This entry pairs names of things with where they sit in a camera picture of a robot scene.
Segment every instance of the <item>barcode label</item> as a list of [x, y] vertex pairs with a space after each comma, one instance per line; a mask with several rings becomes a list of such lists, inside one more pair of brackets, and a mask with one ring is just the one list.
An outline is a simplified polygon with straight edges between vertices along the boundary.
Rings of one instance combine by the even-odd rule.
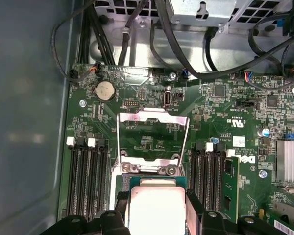
[[294, 235], [294, 231], [286, 227], [285, 225], [281, 224], [278, 221], [274, 221], [274, 227], [277, 228], [278, 230], [284, 232], [285, 234], [288, 235]]

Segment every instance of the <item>usb port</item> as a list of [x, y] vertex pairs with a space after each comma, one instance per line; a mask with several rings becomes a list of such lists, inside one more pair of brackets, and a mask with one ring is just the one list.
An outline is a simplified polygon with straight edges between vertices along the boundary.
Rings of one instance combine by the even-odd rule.
[[164, 97], [163, 97], [163, 104], [165, 106], [168, 106], [171, 104], [171, 92], [165, 91]]

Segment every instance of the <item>motherboard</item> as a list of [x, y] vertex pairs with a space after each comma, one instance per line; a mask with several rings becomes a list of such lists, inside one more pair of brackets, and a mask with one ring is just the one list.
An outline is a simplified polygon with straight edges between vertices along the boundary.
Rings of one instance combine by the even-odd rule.
[[[75, 64], [71, 75], [90, 68]], [[259, 90], [240, 74], [188, 85], [194, 79], [101, 66], [70, 85], [59, 219], [113, 209], [133, 175], [185, 176], [207, 210], [234, 222], [253, 215], [271, 223], [274, 203], [294, 207], [294, 88]]]

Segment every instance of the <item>heatsink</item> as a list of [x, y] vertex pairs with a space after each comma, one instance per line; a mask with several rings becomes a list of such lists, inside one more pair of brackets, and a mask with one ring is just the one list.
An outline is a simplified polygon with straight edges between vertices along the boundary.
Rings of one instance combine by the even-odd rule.
[[294, 183], [294, 141], [277, 141], [276, 149], [277, 180]]

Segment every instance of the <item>blue wire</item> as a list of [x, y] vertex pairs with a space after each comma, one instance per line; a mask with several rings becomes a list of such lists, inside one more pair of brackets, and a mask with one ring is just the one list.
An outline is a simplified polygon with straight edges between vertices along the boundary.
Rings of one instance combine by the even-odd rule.
[[251, 81], [251, 77], [253, 76], [253, 72], [250, 72], [249, 75], [248, 75], [248, 81], [250, 82]]

